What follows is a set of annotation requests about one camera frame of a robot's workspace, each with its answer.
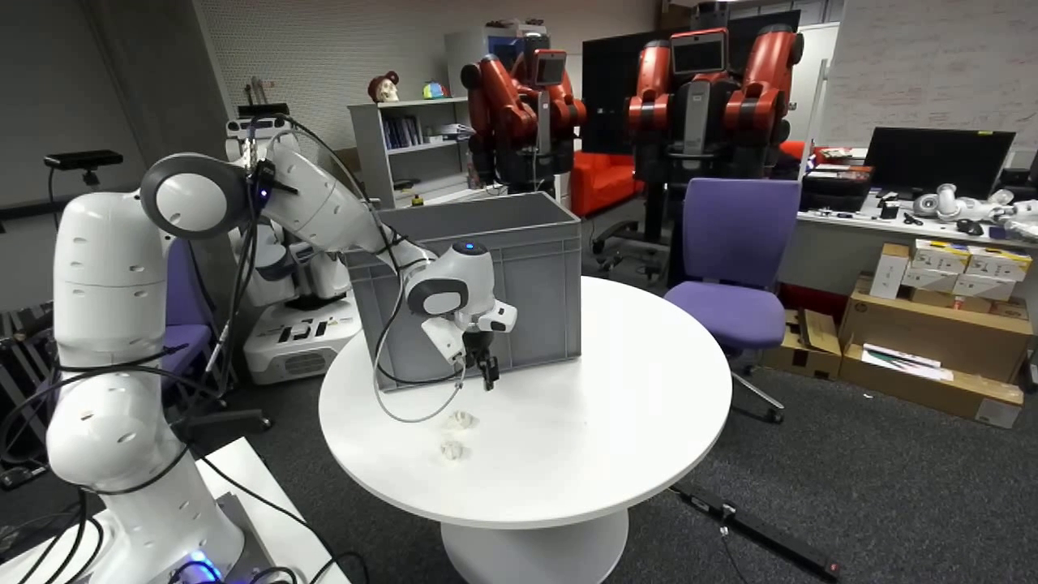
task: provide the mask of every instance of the round white table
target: round white table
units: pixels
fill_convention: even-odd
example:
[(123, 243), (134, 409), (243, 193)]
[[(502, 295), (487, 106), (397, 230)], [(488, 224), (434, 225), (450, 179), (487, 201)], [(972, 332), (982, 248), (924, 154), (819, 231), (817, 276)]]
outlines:
[[(695, 319), (623, 283), (580, 284), (579, 359), (507, 371), (490, 392), (468, 378), (428, 422), (382, 413), (361, 335), (321, 387), (321, 428), (343, 469), (390, 505), (440, 522), (470, 584), (601, 582), (627, 543), (627, 509), (695, 467), (728, 418), (728, 363)], [(385, 404), (418, 417), (453, 388), (402, 390)], [(475, 423), (460, 428), (458, 411)], [(443, 456), (447, 441), (463, 445), (460, 458)]]

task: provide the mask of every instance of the gray plastic crate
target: gray plastic crate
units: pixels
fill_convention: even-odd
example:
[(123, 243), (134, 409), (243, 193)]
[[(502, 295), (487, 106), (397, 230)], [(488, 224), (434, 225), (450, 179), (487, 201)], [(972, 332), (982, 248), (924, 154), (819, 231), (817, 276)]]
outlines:
[[(494, 260), (494, 296), (518, 310), (515, 329), (490, 347), (501, 373), (580, 355), (580, 220), (547, 194), (530, 192), (380, 213), (386, 224), (437, 254), (459, 239), (479, 241)], [(366, 251), (345, 253), (354, 297), (375, 360), (376, 342), (397, 301), (392, 269)], [(452, 367), (401, 309), (382, 350), (382, 367), (408, 381), (449, 376)], [(466, 379), (480, 381), (479, 371)], [(395, 382), (379, 374), (379, 387)]]

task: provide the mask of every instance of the bookshelf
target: bookshelf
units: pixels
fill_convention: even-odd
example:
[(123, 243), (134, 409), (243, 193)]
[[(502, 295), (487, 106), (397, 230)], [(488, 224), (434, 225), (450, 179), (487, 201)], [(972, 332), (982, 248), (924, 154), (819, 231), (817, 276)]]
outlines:
[[(415, 193), (428, 204), (438, 198), (445, 202), (484, 192), (468, 188), (466, 140), (427, 141), (430, 129), (469, 122), (467, 98), (365, 103), (349, 108), (364, 188), (370, 196), (382, 200), (383, 208), (410, 205)], [(403, 132), (399, 121), (389, 126), (401, 119), (413, 119), (414, 123), (405, 121)], [(407, 178), (417, 180), (410, 192), (393, 189), (395, 180)]]

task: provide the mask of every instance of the cardboard box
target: cardboard box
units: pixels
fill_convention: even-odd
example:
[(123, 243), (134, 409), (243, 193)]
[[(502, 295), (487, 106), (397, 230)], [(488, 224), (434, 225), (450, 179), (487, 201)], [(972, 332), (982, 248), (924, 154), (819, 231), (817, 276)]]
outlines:
[(956, 297), (947, 291), (933, 291), (931, 289), (914, 288), (911, 290), (911, 302), (931, 307), (940, 307), (956, 311), (969, 311), (973, 313), (988, 314), (994, 304), (987, 299), (979, 297)]
[(867, 390), (926, 406), (1000, 428), (1012, 428), (1023, 406), (1016, 386), (952, 371), (951, 380), (931, 380), (862, 361), (862, 346), (850, 344), (840, 379)]
[(840, 357), (840, 341), (831, 317), (812, 311), (786, 311), (782, 346), (765, 351), (761, 365), (808, 378), (836, 380)]
[(971, 245), (969, 265), (965, 273), (1023, 281), (1030, 267), (1031, 255), (1027, 251)]
[(907, 299), (869, 296), (871, 278), (861, 277), (844, 313), (840, 343), (857, 344), (918, 355), (945, 367), (1012, 383), (1031, 341), (1025, 321), (955, 311), (912, 303)]
[(911, 267), (962, 273), (969, 262), (969, 248), (960, 243), (917, 239)]
[(869, 295), (880, 299), (897, 299), (898, 287), (905, 276), (911, 251), (907, 245), (884, 243), (883, 250), (876, 263), (876, 274), (872, 277), (872, 288)]
[(1023, 299), (1010, 299), (1005, 302), (994, 301), (991, 303), (991, 310), (988, 312), (999, 316), (1030, 322), (1028, 317), (1028, 303)]
[(963, 273), (955, 279), (952, 295), (979, 297), (989, 301), (1008, 301), (1013, 295), (1014, 285), (1016, 285), (1016, 281), (1008, 277)]
[(908, 269), (905, 270), (905, 276), (901, 278), (901, 283), (933, 291), (951, 291), (955, 287), (955, 279), (958, 276), (958, 272), (951, 270), (908, 266)]

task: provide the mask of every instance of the purple office chair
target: purple office chair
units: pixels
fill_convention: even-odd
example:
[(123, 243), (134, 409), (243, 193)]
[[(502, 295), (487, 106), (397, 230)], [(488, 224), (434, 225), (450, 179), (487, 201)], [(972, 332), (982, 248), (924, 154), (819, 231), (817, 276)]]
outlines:
[[(700, 322), (730, 358), (782, 344), (786, 315), (769, 287), (796, 226), (799, 204), (796, 180), (688, 183), (682, 246), (685, 273), (693, 280), (675, 285), (664, 298)], [(732, 378), (770, 405), (767, 421), (782, 422), (782, 404), (734, 371)]]
[[(166, 339), (165, 346), (187, 345), (175, 354), (162, 359), (162, 368), (170, 373), (186, 377), (192, 366), (206, 367), (215, 339), (213, 312), (202, 294), (195, 271), (194, 257), (188, 242), (179, 239), (169, 247), (166, 261)], [(163, 389), (172, 386), (172, 380), (162, 379)]]

